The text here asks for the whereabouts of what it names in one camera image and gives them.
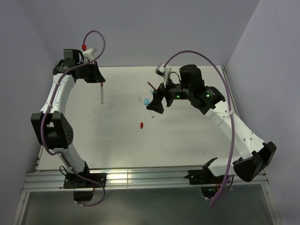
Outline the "white pen pink tip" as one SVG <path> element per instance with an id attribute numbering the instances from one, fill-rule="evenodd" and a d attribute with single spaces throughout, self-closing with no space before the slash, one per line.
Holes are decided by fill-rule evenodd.
<path id="1" fill-rule="evenodd" d="M 104 83 L 101 82 L 100 84 L 100 99 L 101 99 L 101 104 L 104 104 Z"/>

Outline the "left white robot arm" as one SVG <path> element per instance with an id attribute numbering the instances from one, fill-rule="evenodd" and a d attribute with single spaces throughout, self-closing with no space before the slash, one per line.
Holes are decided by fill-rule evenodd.
<path id="1" fill-rule="evenodd" d="M 53 69 L 52 87 L 46 103 L 30 121 L 39 143 L 51 156 L 58 156 L 66 166 L 66 177 L 75 176 L 75 183 L 86 187 L 91 183 L 87 163 L 73 145 L 74 131 L 65 117 L 67 101 L 77 80 L 105 83 L 95 60 L 96 48 L 65 49 L 64 58 Z"/>

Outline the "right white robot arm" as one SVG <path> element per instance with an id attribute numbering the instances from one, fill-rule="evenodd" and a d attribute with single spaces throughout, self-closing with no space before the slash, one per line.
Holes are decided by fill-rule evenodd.
<path id="1" fill-rule="evenodd" d="M 258 137 L 230 108 L 229 98 L 217 88 L 205 85 L 202 72 L 196 65 L 185 65 L 179 69 L 179 83 L 173 83 L 171 73 L 170 66 L 158 65 L 156 74 L 163 77 L 163 82 L 153 91 L 153 99 L 146 108 L 162 114 L 162 100 L 168 107 L 174 100 L 188 100 L 234 141 L 231 149 L 239 153 L 237 158 L 214 158 L 207 162 L 202 169 L 204 180 L 212 183 L 218 177 L 236 175 L 245 182 L 251 182 L 270 164 L 277 150 L 275 144 Z"/>

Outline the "light blue highlighter cap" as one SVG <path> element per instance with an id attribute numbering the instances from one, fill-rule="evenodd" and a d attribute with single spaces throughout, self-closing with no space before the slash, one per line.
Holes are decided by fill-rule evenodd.
<path id="1" fill-rule="evenodd" d="M 148 98 L 145 98 L 145 99 L 144 99 L 144 104 L 145 104 L 145 105 L 148 105 L 149 103 L 150 103 L 149 99 L 148 99 Z"/>

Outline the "aluminium frame rail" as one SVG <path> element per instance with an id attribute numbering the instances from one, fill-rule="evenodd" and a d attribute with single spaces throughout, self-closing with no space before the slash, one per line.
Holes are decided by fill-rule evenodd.
<path id="1" fill-rule="evenodd" d="M 145 167 L 91 170 L 91 173 L 106 173 L 106 190 L 152 189 L 189 187 L 189 170 L 200 170 L 201 166 Z M 64 191 L 64 176 L 59 170 L 28 173 L 22 187 L 23 192 Z"/>

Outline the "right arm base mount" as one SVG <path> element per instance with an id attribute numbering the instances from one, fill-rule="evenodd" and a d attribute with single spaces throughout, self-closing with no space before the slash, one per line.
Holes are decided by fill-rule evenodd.
<path id="1" fill-rule="evenodd" d="M 221 188 L 224 175 L 214 176 L 210 170 L 199 169 L 189 170 L 184 178 L 189 180 L 190 185 L 204 185 L 201 192 L 204 197 L 211 199 Z"/>

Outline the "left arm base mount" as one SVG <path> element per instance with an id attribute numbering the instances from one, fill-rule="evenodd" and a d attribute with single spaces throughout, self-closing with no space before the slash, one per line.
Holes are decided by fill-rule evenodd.
<path id="1" fill-rule="evenodd" d="M 73 190 L 73 199 L 79 203 L 92 200 L 96 188 L 105 190 L 107 174 L 103 172 L 90 173 L 83 179 L 76 174 L 68 173 L 65 176 L 63 188 Z"/>

